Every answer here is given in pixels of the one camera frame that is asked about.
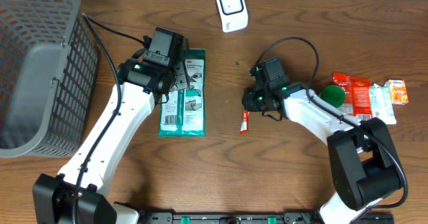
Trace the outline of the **green white gloves package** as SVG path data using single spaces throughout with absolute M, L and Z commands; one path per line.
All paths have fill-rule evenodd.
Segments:
M 159 137 L 205 135 L 206 50 L 190 49 L 185 59 L 189 87 L 163 98 L 160 107 Z

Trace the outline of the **red candy bar wrapper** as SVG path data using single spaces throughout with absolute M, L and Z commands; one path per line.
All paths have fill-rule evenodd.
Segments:
M 246 134 L 248 132 L 248 118 L 249 118 L 249 112 L 247 110 L 244 110 L 243 118 L 241 121 L 240 134 Z

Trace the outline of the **green lid glass jar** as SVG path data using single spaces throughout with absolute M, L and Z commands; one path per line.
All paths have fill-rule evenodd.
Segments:
M 320 97 L 335 108 L 341 107 L 346 100 L 345 91 L 340 86 L 336 85 L 325 87 L 321 91 Z

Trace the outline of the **orange red snack bag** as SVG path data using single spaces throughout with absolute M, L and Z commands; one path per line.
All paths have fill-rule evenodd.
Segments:
M 361 120 L 371 119 L 372 110 L 369 96 L 371 81 L 338 72 L 333 73 L 332 79 L 334 85 L 342 88 L 345 93 L 344 103 L 338 109 Z

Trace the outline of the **mint green wipes pack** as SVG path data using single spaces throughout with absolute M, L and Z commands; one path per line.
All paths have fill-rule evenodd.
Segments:
M 381 119 L 387 125 L 395 125 L 397 120 L 393 111 L 389 87 L 373 84 L 368 92 L 372 117 Z

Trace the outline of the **small orange tissue box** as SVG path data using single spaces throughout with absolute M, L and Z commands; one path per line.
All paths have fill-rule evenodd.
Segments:
M 388 80 L 386 85 L 388 86 L 391 94 L 392 104 L 405 105 L 409 103 L 404 80 Z

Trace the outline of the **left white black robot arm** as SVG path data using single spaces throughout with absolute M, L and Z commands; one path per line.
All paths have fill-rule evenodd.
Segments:
M 166 64 L 128 59 L 117 70 L 119 85 L 77 153 L 56 177 L 39 176 L 33 186 L 38 223 L 138 223 L 142 213 L 107 195 L 134 134 L 156 105 L 189 86 L 184 60 Z

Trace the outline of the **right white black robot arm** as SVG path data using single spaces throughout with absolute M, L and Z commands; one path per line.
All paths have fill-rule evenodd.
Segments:
M 409 184 L 387 125 L 379 118 L 359 120 L 317 96 L 302 83 L 268 80 L 246 88 L 245 110 L 279 120 L 298 123 L 328 148 L 335 192 L 311 216 L 319 223 L 357 223 L 373 209 L 382 209 L 381 200 L 398 190 L 403 196 L 386 207 L 401 206 L 408 197 Z

